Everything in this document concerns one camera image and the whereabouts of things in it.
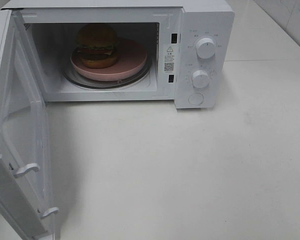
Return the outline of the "round white door button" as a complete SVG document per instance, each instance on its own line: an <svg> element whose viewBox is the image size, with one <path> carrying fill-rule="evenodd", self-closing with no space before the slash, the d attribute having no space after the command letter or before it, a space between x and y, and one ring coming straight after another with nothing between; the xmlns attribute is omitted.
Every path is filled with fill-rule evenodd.
<svg viewBox="0 0 300 240"><path fill-rule="evenodd" d="M194 93L188 98L188 102L191 105L195 105L195 106L201 105L203 101L204 101L204 96L201 93Z"/></svg>

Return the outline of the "pink round plate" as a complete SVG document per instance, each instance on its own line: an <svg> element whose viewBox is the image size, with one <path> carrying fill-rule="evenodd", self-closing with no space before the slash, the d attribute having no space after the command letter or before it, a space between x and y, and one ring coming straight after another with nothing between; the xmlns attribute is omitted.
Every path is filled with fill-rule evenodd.
<svg viewBox="0 0 300 240"><path fill-rule="evenodd" d="M119 81L134 76L145 67L145 47L127 38L119 38L118 46L108 53L87 54L74 50L70 62L82 76L101 82Z"/></svg>

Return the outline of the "burger with lettuce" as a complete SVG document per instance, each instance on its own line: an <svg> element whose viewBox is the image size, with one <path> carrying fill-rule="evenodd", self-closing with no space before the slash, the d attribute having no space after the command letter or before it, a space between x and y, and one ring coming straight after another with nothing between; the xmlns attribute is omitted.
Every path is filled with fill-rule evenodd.
<svg viewBox="0 0 300 240"><path fill-rule="evenodd" d="M83 26L77 33L76 43L78 57L87 68L108 68L120 57L117 33L105 23L88 23Z"/></svg>

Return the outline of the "white microwave door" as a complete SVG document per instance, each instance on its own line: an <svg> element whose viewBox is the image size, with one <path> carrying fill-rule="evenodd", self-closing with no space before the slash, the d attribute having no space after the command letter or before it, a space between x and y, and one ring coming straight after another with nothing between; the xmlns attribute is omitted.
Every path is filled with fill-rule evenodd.
<svg viewBox="0 0 300 240"><path fill-rule="evenodd" d="M0 213L23 240L56 237L46 104L29 31L0 10Z"/></svg>

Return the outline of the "lower white timer knob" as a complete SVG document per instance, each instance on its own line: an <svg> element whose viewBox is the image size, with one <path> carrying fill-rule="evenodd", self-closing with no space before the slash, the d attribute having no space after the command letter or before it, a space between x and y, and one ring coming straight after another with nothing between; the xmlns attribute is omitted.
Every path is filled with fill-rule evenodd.
<svg viewBox="0 0 300 240"><path fill-rule="evenodd" d="M210 84L210 76L205 70L196 70L192 73L192 85L197 89L203 89Z"/></svg>

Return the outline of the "white microwave oven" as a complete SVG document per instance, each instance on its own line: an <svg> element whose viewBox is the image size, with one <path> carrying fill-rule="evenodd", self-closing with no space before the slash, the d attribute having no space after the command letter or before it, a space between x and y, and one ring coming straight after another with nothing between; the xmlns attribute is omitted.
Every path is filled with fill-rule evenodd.
<svg viewBox="0 0 300 240"><path fill-rule="evenodd" d="M178 109L214 106L235 14L224 0L11 0L1 10L19 11L36 61L37 83L47 102L172 100ZM68 81L62 71L87 24L111 26L118 39L138 42L151 61L141 80L119 88L90 89ZM196 42L211 37L215 54L197 56ZM195 88L192 74L210 82ZM189 96L204 96L201 105Z"/></svg>

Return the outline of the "glass microwave turntable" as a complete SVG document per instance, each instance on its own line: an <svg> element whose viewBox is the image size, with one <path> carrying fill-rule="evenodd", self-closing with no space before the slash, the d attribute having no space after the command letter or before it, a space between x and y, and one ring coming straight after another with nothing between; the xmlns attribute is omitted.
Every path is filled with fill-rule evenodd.
<svg viewBox="0 0 300 240"><path fill-rule="evenodd" d="M73 66L68 63L62 69L63 76L70 81L71 83L88 89L94 90L110 90L115 88L125 87L131 84L136 83L137 81L144 78L150 71L152 67L152 63L150 60L146 61L145 66L135 75L130 76L125 79L121 80L114 80L114 81L99 81L87 78L85 76L80 75Z"/></svg>

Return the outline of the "upper white power knob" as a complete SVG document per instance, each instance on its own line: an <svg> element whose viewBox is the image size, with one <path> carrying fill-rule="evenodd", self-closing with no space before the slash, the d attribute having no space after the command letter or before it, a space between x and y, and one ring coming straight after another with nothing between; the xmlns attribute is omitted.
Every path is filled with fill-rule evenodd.
<svg viewBox="0 0 300 240"><path fill-rule="evenodd" d="M200 59L209 59L215 54L216 41L212 37L202 37L196 42L195 49Z"/></svg>

